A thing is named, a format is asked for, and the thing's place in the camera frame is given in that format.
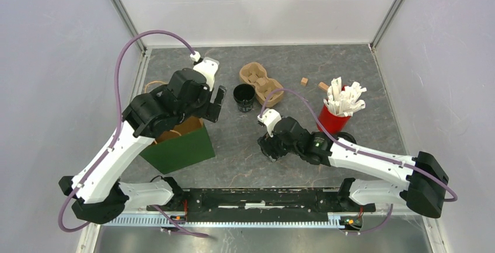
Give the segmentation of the brown paper bag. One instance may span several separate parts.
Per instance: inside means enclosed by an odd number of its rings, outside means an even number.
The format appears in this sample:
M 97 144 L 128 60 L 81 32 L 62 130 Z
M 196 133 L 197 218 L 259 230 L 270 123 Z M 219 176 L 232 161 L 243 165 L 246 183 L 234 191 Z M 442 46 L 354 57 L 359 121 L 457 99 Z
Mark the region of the brown paper bag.
M 166 85 L 167 82 L 164 81 L 151 81 L 144 86 L 144 93 L 150 93 L 153 89 L 156 89 L 160 85 Z M 153 143 L 155 145 L 162 143 L 167 140 L 179 138 L 185 136 L 189 133 L 197 131 L 204 127 L 204 121 L 201 118 L 191 116 L 181 124 L 175 125 L 174 128 L 168 131 L 162 132 L 158 136 L 152 136 Z

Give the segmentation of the cardboard cup carrier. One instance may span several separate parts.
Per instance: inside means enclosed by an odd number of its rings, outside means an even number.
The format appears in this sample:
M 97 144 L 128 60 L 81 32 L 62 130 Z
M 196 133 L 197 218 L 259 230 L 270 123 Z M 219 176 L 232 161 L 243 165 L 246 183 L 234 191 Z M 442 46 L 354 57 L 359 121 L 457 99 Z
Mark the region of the cardboard cup carrier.
M 261 105 L 272 91 L 283 87 L 277 80 L 270 78 L 266 69 L 257 62 L 244 65 L 239 71 L 239 78 L 255 89 L 256 99 Z

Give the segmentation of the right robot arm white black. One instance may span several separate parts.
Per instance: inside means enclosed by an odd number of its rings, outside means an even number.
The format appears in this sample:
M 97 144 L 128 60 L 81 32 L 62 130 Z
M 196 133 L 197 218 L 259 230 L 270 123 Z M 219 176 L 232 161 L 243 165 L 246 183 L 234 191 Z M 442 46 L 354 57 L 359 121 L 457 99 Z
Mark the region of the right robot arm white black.
M 449 178 L 432 154 L 390 154 L 359 146 L 344 133 L 331 137 L 322 131 L 310 133 L 294 118 L 282 117 L 275 110 L 257 120 L 267 130 L 257 143 L 272 161 L 295 154 L 312 165 L 352 169 L 374 177 L 371 181 L 345 179 L 337 195 L 341 209 L 387 203 L 405 205 L 429 218 L 441 217 Z

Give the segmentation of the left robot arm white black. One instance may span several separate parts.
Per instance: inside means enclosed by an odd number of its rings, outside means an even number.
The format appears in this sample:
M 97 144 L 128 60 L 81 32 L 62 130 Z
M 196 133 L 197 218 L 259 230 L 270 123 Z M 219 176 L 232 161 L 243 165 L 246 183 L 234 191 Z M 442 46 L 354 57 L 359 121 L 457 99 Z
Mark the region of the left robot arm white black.
M 226 93 L 220 86 L 211 100 L 217 71 L 211 61 L 175 71 L 167 84 L 131 101 L 116 131 L 91 163 L 79 174 L 59 181 L 62 192 L 74 199 L 71 209 L 78 219 L 105 224 L 128 209 L 164 205 L 174 211 L 182 206 L 182 190 L 174 179 L 148 183 L 119 179 L 140 152 L 188 118 L 217 122 Z

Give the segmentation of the small wooden cube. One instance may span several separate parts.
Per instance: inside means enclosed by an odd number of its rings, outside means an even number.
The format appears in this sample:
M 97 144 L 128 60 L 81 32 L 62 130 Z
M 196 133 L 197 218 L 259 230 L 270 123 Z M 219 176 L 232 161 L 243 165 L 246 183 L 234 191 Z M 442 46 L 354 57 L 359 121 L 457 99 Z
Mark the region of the small wooden cube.
M 301 78 L 301 82 L 300 82 L 300 84 L 301 84 L 302 86 L 307 86 L 307 83 L 308 83 L 308 79 L 307 79 L 307 78 L 305 78 L 305 77 L 302 77 L 302 78 Z

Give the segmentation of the green mat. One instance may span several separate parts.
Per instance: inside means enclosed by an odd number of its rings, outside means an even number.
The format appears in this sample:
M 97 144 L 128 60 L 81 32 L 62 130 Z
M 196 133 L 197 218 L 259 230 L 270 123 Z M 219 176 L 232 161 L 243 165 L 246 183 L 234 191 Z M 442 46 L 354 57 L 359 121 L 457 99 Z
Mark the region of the green mat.
M 167 131 L 140 156 L 162 174 L 168 174 L 215 157 L 205 126 L 179 136 Z

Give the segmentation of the white stirrer sticks bundle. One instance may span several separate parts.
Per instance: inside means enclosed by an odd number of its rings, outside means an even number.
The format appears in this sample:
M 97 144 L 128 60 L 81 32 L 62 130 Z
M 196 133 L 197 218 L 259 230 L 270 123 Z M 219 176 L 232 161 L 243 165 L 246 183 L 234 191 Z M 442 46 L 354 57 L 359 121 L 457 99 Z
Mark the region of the white stirrer sticks bundle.
M 338 77 L 331 81 L 323 104 L 334 116 L 352 116 L 355 112 L 365 109 L 365 101 L 361 99 L 361 95 L 366 91 L 367 88 L 362 87 L 359 82 L 344 86 L 341 77 Z

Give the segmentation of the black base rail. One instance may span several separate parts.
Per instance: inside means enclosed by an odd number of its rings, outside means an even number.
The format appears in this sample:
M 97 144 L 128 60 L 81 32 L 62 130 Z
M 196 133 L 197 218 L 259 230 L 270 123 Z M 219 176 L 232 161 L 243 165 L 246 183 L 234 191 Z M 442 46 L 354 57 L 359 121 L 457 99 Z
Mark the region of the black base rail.
M 328 213 L 374 212 L 335 188 L 191 188 L 161 206 L 188 222 L 320 222 Z

